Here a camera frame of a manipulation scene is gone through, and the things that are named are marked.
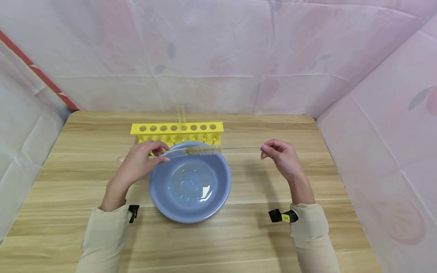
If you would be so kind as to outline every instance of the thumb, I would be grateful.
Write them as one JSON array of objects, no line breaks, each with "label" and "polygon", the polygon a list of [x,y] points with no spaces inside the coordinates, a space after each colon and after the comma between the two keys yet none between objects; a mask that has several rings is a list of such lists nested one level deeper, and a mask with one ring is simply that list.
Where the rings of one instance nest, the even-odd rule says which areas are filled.
[{"label": "thumb", "polygon": [[276,159],[279,157],[279,155],[281,154],[280,152],[278,152],[277,150],[273,149],[270,146],[267,146],[265,144],[263,144],[261,146],[261,149],[266,152],[266,154],[268,154],[272,159]]},{"label": "thumb", "polygon": [[151,167],[152,167],[152,169],[153,168],[155,168],[156,167],[156,165],[158,165],[159,163],[162,163],[162,162],[169,162],[170,161],[170,159],[169,158],[167,158],[167,157],[162,157],[162,156],[158,156],[158,157],[156,157],[156,158],[154,158],[154,159],[152,159],[151,161],[150,161],[150,165],[151,165]]}]

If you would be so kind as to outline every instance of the black wrist strap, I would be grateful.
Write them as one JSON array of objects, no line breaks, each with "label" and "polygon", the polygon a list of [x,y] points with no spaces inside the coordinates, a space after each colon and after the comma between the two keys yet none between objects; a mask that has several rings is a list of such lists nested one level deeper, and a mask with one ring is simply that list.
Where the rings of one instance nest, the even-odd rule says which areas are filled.
[{"label": "black wrist strap", "polygon": [[294,210],[289,210],[286,212],[281,213],[278,209],[269,211],[270,220],[272,223],[276,222],[287,222],[287,223],[294,223],[297,220],[299,220],[298,215],[295,213]]},{"label": "black wrist strap", "polygon": [[132,212],[131,219],[129,220],[129,223],[132,224],[134,222],[134,218],[136,218],[138,214],[139,205],[130,205],[128,208],[128,211]]}]

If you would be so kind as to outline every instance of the person's left hand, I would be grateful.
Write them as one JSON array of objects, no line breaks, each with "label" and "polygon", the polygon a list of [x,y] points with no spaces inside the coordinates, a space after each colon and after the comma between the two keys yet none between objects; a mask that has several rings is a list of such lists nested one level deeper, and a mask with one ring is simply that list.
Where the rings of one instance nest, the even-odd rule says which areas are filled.
[{"label": "person's left hand", "polygon": [[164,150],[168,151],[170,148],[167,144],[159,140],[148,140],[133,145],[111,181],[113,183],[121,183],[129,188],[133,183],[151,172],[159,163],[170,161],[170,159],[166,157],[149,159],[150,153],[159,156],[164,153]]}]

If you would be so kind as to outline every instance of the red trim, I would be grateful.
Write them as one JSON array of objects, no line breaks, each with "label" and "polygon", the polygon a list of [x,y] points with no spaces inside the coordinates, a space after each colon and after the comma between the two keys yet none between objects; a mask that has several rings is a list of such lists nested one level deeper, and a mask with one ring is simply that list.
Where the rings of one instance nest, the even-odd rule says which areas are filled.
[{"label": "red trim", "polygon": [[45,83],[47,86],[55,92],[56,95],[72,110],[79,110],[76,105],[56,86],[33,62],[12,42],[1,30],[0,40],[11,49],[23,62]]}]

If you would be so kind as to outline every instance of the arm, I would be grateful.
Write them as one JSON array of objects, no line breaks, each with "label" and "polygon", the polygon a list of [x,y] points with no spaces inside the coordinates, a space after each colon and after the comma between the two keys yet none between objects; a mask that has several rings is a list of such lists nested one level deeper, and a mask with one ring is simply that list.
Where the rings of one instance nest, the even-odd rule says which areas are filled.
[{"label": "arm", "polygon": [[106,185],[102,204],[95,208],[88,221],[82,243],[82,255],[76,272],[116,273],[121,251],[126,245],[129,220],[132,216],[126,205],[129,187],[147,175],[161,162],[170,159],[149,159],[149,153],[158,156],[168,146],[161,141],[146,141],[134,145],[114,177]]},{"label": "arm", "polygon": [[299,217],[291,223],[291,237],[303,273],[338,273],[340,267],[328,232],[328,221],[316,204],[311,185],[290,143],[272,139],[261,147],[261,159],[270,157],[290,187],[292,204]]}]

